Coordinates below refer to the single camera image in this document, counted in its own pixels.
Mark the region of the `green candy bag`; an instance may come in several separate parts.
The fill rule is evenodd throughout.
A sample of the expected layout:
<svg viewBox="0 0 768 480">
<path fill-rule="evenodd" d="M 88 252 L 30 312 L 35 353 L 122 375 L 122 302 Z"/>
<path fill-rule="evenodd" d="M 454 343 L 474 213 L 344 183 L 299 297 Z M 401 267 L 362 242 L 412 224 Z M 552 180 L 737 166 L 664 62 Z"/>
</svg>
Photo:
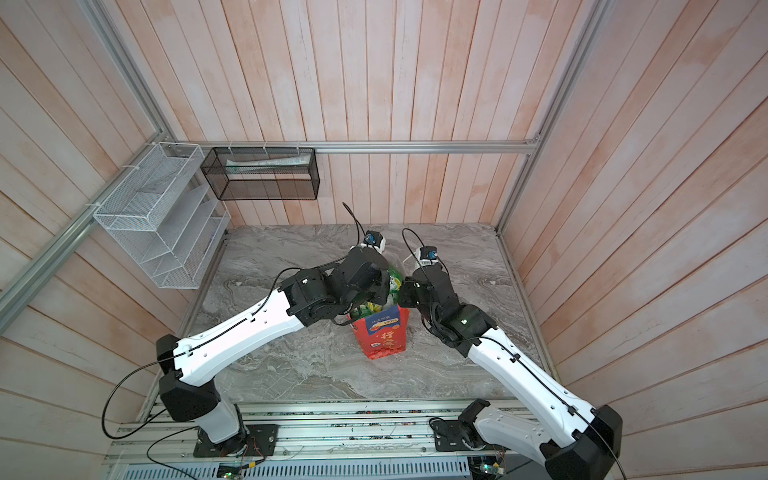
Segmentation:
<svg viewBox="0 0 768 480">
<path fill-rule="evenodd" d="M 389 308 L 398 303 L 399 291 L 402 285 L 403 277 L 399 270 L 394 266 L 389 267 L 388 273 L 389 287 L 386 302 L 383 305 L 375 304 L 372 302 L 365 302 L 350 311 L 350 313 L 347 315 L 349 320 L 366 318 L 368 316 L 380 313 L 386 308 Z"/>
</svg>

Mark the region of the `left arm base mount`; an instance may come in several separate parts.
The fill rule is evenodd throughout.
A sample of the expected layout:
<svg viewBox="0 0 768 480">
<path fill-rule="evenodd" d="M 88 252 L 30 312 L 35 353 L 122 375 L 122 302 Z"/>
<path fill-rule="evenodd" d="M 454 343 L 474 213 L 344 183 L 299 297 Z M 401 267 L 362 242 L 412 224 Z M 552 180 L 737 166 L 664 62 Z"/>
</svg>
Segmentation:
<svg viewBox="0 0 768 480">
<path fill-rule="evenodd" d="M 278 431 L 277 424 L 246 424 L 234 437 L 214 443 L 201 428 L 198 428 L 193 457 L 270 457 L 274 455 Z"/>
</svg>

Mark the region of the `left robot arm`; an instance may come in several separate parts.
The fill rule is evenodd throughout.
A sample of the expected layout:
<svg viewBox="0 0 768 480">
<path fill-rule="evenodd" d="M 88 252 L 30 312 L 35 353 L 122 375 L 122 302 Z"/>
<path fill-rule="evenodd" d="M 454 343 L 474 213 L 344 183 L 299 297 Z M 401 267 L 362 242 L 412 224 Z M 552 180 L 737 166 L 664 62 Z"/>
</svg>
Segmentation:
<svg viewBox="0 0 768 480">
<path fill-rule="evenodd" d="M 159 395 L 171 418 L 193 422 L 215 446 L 242 449 L 247 429 L 238 408 L 217 391 L 216 375 L 277 338 L 367 302 L 385 303 L 390 275 L 383 252 L 381 246 L 361 244 L 338 262 L 290 268 L 264 299 L 229 320 L 190 337 L 161 337 Z"/>
</svg>

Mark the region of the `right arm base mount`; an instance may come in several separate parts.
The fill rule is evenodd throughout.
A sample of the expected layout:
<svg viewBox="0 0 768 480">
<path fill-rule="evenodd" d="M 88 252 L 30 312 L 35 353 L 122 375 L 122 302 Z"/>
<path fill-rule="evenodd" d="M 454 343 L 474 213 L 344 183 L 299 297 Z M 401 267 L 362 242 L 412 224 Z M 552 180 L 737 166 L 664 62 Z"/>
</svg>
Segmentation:
<svg viewBox="0 0 768 480">
<path fill-rule="evenodd" d="M 474 421 L 481 412 L 491 407 L 488 400 L 476 399 L 467 406 L 457 420 L 445 420 L 441 417 L 432 417 L 428 425 L 434 435 L 435 448 L 438 452 L 458 451 L 490 451 L 500 449 L 506 451 L 498 444 L 486 442 L 474 426 Z"/>
</svg>

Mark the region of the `red paper bag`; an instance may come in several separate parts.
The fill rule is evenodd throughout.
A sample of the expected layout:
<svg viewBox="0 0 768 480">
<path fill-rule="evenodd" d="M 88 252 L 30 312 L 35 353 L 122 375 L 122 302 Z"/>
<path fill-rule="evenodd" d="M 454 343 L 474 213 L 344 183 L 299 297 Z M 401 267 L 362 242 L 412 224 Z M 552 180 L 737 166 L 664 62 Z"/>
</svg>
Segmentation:
<svg viewBox="0 0 768 480">
<path fill-rule="evenodd" d="M 401 263 L 390 253 L 385 253 L 389 267 L 401 273 Z M 363 353 L 371 360 L 402 353 L 407 346 L 409 311 L 397 304 L 380 313 L 351 320 L 350 324 Z"/>
</svg>

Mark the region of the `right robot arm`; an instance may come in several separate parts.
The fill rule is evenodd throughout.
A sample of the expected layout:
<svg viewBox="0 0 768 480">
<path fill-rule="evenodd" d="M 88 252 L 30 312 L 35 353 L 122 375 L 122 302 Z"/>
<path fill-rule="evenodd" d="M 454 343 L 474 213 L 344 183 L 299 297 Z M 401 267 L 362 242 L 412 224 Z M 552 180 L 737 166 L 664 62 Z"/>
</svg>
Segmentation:
<svg viewBox="0 0 768 480">
<path fill-rule="evenodd" d="M 417 309 L 432 335 L 490 373 L 535 417 L 521 419 L 477 399 L 458 419 L 466 447 L 510 449 L 553 479 L 603 479 L 617 465 L 621 416 L 607 405 L 593 407 L 539 368 L 490 315 L 459 299 L 440 264 L 407 276 L 399 304 Z"/>
</svg>

